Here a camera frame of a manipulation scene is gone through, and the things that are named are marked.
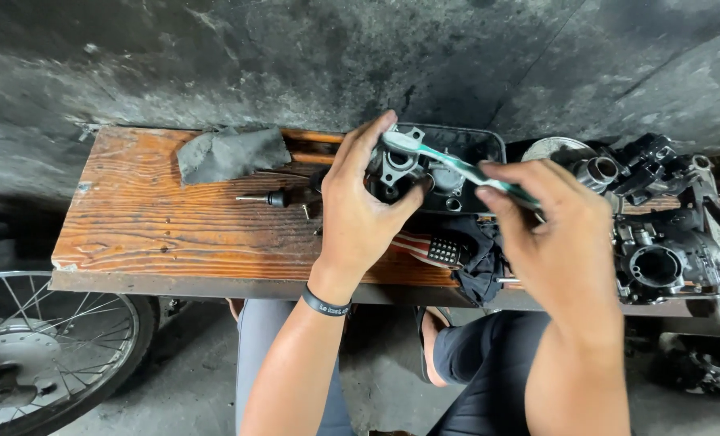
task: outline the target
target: left hand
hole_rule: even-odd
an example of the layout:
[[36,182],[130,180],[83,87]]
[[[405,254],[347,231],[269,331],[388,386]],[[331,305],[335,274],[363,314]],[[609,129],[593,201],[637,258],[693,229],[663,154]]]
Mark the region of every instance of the left hand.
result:
[[362,276],[422,205],[427,186],[418,184],[393,205],[378,201],[363,184],[371,151],[398,117],[387,111],[346,135],[322,182],[322,253],[309,288],[321,299],[344,304]]

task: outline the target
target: concrete floor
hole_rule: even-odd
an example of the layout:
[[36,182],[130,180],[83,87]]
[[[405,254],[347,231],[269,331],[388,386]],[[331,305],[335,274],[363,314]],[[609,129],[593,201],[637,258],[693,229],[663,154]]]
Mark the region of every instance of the concrete floor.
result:
[[[385,308],[358,317],[358,330],[385,332],[342,349],[341,381],[358,434],[407,430],[424,435],[459,394],[459,386],[425,385],[403,356],[416,342],[403,334],[407,317]],[[456,310],[460,324],[483,313]],[[55,436],[228,436],[234,434],[234,384],[238,334],[225,306],[189,306],[161,329],[148,367],[121,391]],[[637,436],[720,436],[720,398],[682,394],[650,385],[629,370],[630,407]]]

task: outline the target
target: tire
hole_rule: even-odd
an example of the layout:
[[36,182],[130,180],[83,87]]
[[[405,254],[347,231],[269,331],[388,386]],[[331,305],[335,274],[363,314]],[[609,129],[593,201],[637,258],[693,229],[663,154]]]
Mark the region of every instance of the tire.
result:
[[[11,247],[15,246],[12,240],[0,241],[0,272],[50,272],[53,270],[52,264],[48,259],[17,258],[15,250],[9,249],[6,246],[8,244],[10,244]],[[10,253],[8,259],[3,259],[5,253]],[[115,371],[109,379],[101,382],[102,384],[99,385],[95,391],[75,404],[69,407],[64,404],[60,404],[55,408],[46,407],[46,411],[42,413],[42,415],[46,416],[45,420],[33,422],[34,419],[25,420],[22,419],[24,417],[19,417],[13,421],[0,424],[0,436],[48,436],[105,401],[136,370],[142,358],[149,350],[153,334],[158,330],[160,317],[159,302],[157,298],[151,296],[119,294],[118,297],[124,302],[128,301],[131,303],[129,307],[133,308],[132,315],[138,320],[138,331],[133,338],[131,353],[126,357],[125,361],[117,367],[117,371]],[[52,409],[57,409],[57,413],[48,413],[52,412]]]

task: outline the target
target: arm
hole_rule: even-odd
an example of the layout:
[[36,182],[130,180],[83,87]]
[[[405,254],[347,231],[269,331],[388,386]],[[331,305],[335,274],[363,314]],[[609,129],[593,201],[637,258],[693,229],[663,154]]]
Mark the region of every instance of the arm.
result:
[[[323,241],[308,286],[318,298],[349,302],[362,276],[419,208],[427,191],[417,186],[394,205],[373,198],[363,185],[371,150],[397,121],[389,111],[346,135],[322,183]],[[329,317],[299,300],[258,372],[241,434],[316,433],[325,408],[344,317]]]
[[630,433],[624,382],[624,317],[616,296],[607,202],[551,161],[483,167],[538,198],[538,226],[507,196],[477,195],[497,215],[503,251],[525,289],[551,317],[525,391],[533,436]]

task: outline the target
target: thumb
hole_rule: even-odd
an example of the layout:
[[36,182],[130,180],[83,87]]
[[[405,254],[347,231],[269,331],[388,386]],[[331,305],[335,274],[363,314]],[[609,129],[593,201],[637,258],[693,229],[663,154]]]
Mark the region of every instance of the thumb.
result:
[[397,203],[390,206],[391,212],[403,226],[424,201],[424,195],[430,190],[430,178],[419,181]]
[[479,197],[495,213],[497,222],[500,224],[500,233],[505,240],[503,249],[508,247],[511,252],[516,250],[529,252],[529,249],[532,248],[532,234],[519,205],[514,203],[508,195],[489,186],[477,188],[475,196]]

